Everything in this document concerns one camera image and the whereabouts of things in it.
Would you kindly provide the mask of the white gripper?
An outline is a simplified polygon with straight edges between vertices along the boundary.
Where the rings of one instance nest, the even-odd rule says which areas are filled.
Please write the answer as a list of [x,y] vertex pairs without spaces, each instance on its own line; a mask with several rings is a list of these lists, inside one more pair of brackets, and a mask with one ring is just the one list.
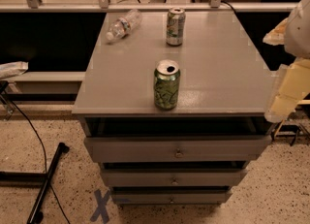
[[263,42],[272,46],[284,44],[287,53],[301,57],[289,66],[281,65],[276,72],[264,117],[278,123],[310,93],[310,0],[301,0],[288,18],[263,37]]

